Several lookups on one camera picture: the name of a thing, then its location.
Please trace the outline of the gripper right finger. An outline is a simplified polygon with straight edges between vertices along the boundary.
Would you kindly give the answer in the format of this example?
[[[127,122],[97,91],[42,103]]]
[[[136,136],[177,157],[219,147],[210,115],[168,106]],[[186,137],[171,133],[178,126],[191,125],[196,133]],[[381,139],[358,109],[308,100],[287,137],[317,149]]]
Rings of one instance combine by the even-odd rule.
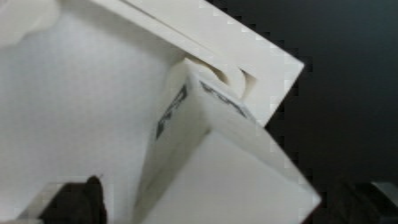
[[[305,224],[398,224],[398,185],[338,181]]]

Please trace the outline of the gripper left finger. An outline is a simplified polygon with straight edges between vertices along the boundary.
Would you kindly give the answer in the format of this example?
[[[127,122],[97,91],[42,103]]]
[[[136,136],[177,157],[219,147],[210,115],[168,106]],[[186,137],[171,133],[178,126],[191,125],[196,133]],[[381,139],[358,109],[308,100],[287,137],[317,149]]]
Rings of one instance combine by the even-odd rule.
[[[19,216],[38,224],[107,224],[107,206],[100,178],[86,182],[51,183]]]

